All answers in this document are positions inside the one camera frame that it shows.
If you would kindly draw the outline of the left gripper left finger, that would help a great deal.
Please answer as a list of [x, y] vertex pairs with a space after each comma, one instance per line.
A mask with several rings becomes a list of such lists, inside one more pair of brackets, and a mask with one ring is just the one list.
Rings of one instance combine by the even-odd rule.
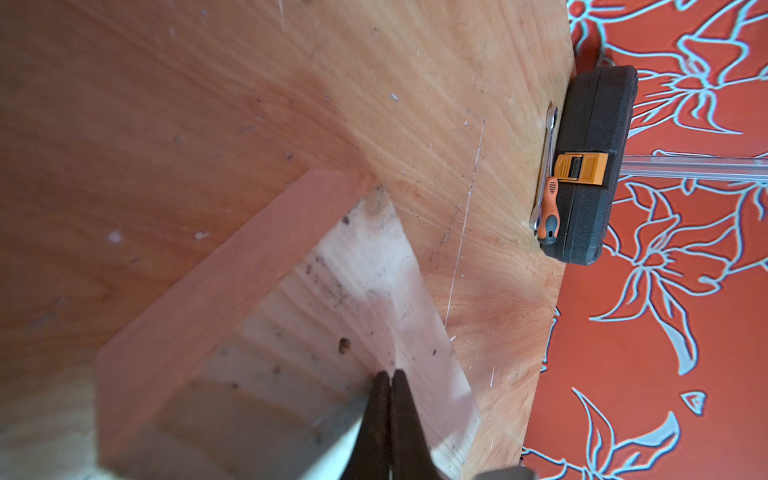
[[351, 456], [340, 479], [390, 478], [390, 377], [379, 372], [373, 382]]

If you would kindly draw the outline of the light wooden block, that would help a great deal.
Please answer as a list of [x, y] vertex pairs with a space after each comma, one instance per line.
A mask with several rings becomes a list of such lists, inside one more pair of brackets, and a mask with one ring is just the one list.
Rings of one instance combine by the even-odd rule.
[[128, 479], [330, 479], [380, 372], [460, 476], [480, 415], [385, 187], [311, 170], [96, 360], [99, 465]]

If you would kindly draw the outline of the silver ratchet wrench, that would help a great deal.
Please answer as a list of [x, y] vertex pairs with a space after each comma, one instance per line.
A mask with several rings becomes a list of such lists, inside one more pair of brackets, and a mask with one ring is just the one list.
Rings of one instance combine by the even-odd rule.
[[549, 167], [549, 163], [552, 160], [552, 156], [554, 154], [554, 137], [557, 119], [558, 107], [551, 103], [547, 109], [545, 118], [545, 135], [541, 156], [541, 165], [538, 174], [535, 201], [529, 218], [529, 226], [534, 232], [538, 230], [539, 224], [541, 222], [544, 188], [546, 185], [546, 178], [550, 175], [551, 168]]

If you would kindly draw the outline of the orange black screwdriver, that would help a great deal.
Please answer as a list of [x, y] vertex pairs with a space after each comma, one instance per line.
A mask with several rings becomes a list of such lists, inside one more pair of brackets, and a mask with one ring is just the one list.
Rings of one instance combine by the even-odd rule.
[[554, 244], [560, 230], [560, 214], [557, 206], [559, 182], [556, 177], [545, 179], [541, 194], [539, 220], [537, 224], [537, 239], [542, 245]]

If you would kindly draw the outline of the black plastic tool case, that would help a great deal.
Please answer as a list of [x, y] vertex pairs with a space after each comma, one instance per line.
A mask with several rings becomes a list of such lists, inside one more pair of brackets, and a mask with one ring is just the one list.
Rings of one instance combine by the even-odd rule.
[[590, 265], [601, 255], [637, 90], [632, 66], [597, 67], [570, 83], [551, 167], [559, 224], [540, 224], [547, 256]]

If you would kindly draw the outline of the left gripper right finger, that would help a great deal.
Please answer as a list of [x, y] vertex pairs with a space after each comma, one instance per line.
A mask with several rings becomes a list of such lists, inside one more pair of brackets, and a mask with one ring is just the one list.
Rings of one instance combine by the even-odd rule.
[[391, 471], [395, 480], [440, 479], [404, 370], [394, 371], [390, 389]]

